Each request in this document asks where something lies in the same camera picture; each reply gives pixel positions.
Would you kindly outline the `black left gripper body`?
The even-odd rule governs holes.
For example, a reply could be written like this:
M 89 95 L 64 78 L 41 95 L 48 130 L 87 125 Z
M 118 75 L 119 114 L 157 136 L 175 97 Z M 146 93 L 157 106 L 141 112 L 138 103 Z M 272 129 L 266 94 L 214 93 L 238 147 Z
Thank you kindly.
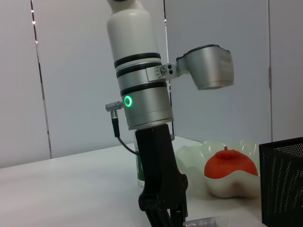
M 139 196 L 139 207 L 187 203 L 188 180 L 177 166 L 167 124 L 138 130 L 135 133 L 145 185 Z

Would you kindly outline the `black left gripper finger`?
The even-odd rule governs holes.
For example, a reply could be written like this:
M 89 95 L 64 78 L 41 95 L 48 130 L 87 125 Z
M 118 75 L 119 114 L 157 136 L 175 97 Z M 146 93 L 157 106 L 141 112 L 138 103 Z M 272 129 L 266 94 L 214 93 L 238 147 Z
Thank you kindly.
M 170 210 L 170 227 L 183 227 L 184 222 L 186 221 L 187 213 L 187 204 L 186 203 L 171 203 L 169 205 Z
M 165 206 L 145 206 L 144 211 L 152 227 L 171 227 L 172 222 Z

